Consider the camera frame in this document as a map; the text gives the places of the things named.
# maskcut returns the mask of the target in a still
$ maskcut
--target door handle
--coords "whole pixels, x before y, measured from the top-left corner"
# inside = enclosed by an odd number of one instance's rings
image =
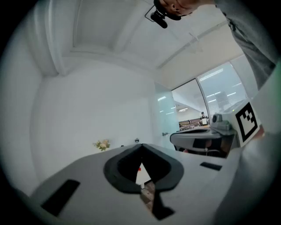
[[[168,132],[162,133],[162,136],[164,137],[164,136],[166,136],[166,135],[168,135],[168,134],[169,134]]]

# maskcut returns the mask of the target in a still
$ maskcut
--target ceiling beam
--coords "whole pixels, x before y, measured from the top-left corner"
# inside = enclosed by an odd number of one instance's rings
[[[141,21],[145,19],[144,15],[150,7],[151,5],[144,1],[137,1],[135,8],[113,43],[112,48],[115,53],[121,53],[125,50]]]

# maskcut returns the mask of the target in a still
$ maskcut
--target glass door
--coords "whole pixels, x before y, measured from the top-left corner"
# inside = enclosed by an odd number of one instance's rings
[[[170,142],[170,136],[180,130],[177,109],[175,107],[172,92],[155,83],[156,101],[158,104],[157,119],[160,131],[160,144],[162,147],[167,149],[175,149],[173,144]]]

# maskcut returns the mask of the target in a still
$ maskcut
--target gray sleeve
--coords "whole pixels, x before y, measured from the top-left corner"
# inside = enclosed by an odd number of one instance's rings
[[[232,31],[232,35],[237,44],[243,50],[249,64],[251,65],[258,89],[260,89],[266,82],[267,78],[271,75],[275,64],[268,59],[252,42],[245,39],[237,29]]]

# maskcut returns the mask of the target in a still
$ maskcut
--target black slot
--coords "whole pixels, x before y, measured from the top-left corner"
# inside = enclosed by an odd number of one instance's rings
[[[79,185],[78,181],[67,180],[41,207],[52,215],[58,216]]]
[[[216,165],[216,164],[212,164],[212,163],[206,163],[206,162],[201,163],[200,166],[203,166],[203,167],[206,167],[206,168],[209,168],[209,169],[212,169],[212,170],[216,170],[216,171],[220,171],[221,167],[223,167],[223,166],[220,166],[220,165]]]

